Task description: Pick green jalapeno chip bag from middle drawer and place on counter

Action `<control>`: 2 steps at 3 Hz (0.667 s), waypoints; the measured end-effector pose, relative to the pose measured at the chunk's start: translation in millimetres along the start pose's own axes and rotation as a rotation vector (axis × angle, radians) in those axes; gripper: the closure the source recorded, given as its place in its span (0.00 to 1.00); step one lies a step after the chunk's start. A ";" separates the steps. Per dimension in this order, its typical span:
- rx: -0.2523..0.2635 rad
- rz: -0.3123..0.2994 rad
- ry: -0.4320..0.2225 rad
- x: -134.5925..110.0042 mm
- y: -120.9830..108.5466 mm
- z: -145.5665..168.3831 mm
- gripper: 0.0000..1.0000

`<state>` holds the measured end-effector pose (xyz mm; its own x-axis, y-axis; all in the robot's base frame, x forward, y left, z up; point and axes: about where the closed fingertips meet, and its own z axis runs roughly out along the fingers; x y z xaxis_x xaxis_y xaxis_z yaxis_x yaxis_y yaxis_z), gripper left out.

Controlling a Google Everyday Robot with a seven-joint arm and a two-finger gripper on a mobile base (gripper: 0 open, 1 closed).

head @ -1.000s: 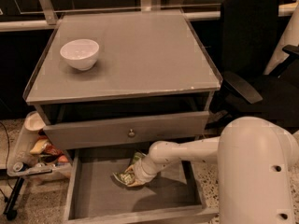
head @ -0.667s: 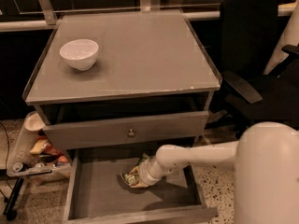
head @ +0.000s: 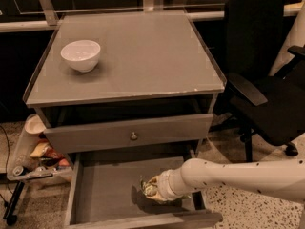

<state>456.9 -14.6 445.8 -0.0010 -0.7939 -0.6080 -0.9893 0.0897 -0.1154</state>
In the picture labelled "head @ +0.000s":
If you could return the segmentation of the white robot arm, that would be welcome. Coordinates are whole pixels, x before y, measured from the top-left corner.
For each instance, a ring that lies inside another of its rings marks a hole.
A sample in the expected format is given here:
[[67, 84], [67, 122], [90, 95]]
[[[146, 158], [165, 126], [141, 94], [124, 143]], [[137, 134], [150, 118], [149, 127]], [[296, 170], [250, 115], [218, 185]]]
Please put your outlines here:
[[192, 158], [180, 168], [151, 179], [152, 199], [172, 201], [215, 185], [228, 185], [263, 196], [294, 202], [305, 200], [305, 162], [302, 158], [220, 165]]

